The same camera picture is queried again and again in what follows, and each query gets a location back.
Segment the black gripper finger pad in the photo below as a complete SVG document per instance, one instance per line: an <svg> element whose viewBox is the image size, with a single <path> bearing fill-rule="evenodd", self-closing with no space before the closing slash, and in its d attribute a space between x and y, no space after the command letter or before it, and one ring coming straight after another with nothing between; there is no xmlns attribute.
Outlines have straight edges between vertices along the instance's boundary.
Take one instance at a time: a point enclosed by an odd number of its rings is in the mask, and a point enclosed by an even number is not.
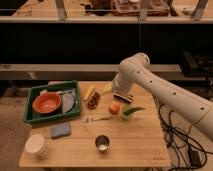
<svg viewBox="0 0 213 171"><path fill-rule="evenodd" d="M114 94L113 97L114 97L114 98L117 98L117 99L120 99L120 100L123 100L123 101L125 101L126 103L132 103L132 102L133 102L133 99L132 99L132 98L124 97L124 96L119 95L119 94Z"/></svg>

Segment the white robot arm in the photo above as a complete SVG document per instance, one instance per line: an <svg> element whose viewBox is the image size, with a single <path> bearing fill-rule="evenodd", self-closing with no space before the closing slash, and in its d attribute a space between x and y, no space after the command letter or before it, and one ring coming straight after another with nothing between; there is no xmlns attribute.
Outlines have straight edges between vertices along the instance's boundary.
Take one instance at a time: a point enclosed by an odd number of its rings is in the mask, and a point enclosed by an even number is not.
<svg viewBox="0 0 213 171"><path fill-rule="evenodd" d="M141 86L213 141L213 102L156 76L147 69L149 65L145 53L122 60L112 81L113 90L128 93L133 84Z"/></svg>

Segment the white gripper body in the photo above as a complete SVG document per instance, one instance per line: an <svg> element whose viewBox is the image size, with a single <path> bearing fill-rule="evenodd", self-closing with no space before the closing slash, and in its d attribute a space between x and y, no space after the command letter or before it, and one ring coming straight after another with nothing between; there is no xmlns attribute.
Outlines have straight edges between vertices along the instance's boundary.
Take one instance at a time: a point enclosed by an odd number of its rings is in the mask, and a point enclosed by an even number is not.
<svg viewBox="0 0 213 171"><path fill-rule="evenodd" d="M125 79L122 75L116 75L112 81L112 90L116 93L127 94L132 87L132 82Z"/></svg>

